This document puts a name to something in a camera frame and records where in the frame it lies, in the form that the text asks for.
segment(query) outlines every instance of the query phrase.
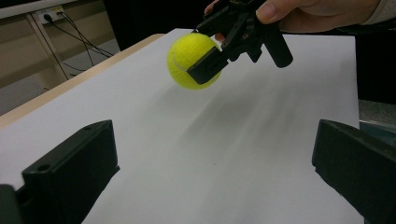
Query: white sheet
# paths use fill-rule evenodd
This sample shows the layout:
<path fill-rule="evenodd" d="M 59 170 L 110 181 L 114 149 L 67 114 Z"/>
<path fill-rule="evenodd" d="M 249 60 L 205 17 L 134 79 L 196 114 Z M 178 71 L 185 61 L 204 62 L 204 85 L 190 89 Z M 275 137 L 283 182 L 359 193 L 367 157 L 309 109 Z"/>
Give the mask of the white sheet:
<path fill-rule="evenodd" d="M 355 40 L 285 35 L 277 68 L 265 47 L 205 90 L 167 73 L 176 29 L 0 131 L 0 183 L 85 125 L 112 119 L 120 171 L 84 223 L 361 224 L 315 173 L 318 121 L 358 127 Z"/>

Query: yellow tennis ball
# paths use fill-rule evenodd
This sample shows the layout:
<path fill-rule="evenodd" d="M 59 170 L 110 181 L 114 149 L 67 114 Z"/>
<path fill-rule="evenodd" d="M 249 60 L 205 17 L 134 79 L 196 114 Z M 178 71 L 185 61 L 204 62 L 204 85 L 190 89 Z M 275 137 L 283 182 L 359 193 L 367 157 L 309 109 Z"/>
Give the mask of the yellow tennis ball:
<path fill-rule="evenodd" d="M 220 72 L 200 85 L 187 70 L 215 46 L 219 48 L 210 37 L 199 33 L 190 33 L 177 39 L 169 49 L 166 60 L 173 80 L 190 90 L 200 90 L 212 85 L 219 78 Z"/>

